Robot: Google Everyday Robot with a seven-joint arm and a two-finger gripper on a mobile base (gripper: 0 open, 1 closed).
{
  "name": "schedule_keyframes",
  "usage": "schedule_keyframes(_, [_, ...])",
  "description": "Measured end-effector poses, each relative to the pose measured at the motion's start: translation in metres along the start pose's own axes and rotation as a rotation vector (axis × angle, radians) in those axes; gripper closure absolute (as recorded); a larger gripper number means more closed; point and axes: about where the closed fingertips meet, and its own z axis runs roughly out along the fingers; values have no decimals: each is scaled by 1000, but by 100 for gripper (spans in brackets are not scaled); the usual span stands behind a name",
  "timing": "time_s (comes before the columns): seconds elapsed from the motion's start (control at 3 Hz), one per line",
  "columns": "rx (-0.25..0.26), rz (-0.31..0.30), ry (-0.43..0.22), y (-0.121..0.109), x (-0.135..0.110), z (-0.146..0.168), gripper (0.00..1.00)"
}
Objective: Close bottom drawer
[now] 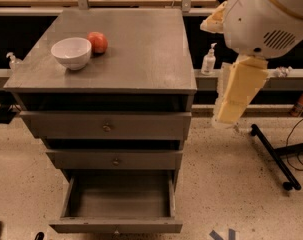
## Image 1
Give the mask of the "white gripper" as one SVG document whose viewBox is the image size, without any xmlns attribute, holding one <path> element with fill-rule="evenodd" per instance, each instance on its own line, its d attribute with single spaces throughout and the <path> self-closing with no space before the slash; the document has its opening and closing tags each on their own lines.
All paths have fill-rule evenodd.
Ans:
<svg viewBox="0 0 303 240">
<path fill-rule="evenodd" d="M 212 34 L 224 33 L 227 2 L 220 4 L 200 24 L 200 29 Z M 265 85 L 268 62 L 254 56 L 239 55 L 232 64 L 224 64 L 218 78 L 218 98 L 213 110 L 212 126 L 223 129 L 234 126 L 248 105 Z"/>
</svg>

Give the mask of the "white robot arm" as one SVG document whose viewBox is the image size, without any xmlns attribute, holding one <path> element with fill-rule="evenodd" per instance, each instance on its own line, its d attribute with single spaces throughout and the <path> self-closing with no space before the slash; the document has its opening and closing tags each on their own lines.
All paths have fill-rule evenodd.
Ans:
<svg viewBox="0 0 303 240">
<path fill-rule="evenodd" d="M 218 90 L 212 124 L 234 125 L 263 88 L 272 58 L 287 54 L 303 40 L 303 0 L 227 0 L 200 29 L 224 36 L 238 54 Z"/>
</svg>

